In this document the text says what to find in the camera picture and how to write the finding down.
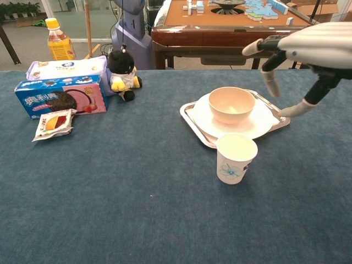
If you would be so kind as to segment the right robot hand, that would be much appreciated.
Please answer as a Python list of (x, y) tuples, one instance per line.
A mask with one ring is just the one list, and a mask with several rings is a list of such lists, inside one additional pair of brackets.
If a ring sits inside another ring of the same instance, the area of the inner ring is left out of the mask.
[(320, 23), (289, 35), (260, 38), (244, 47), (242, 54), (250, 56), (261, 51), (272, 52), (260, 72), (273, 97), (281, 94), (275, 69), (287, 59), (306, 64), (318, 75), (301, 102), (279, 111), (281, 117), (293, 118), (311, 111), (342, 79), (351, 79), (350, 22)]

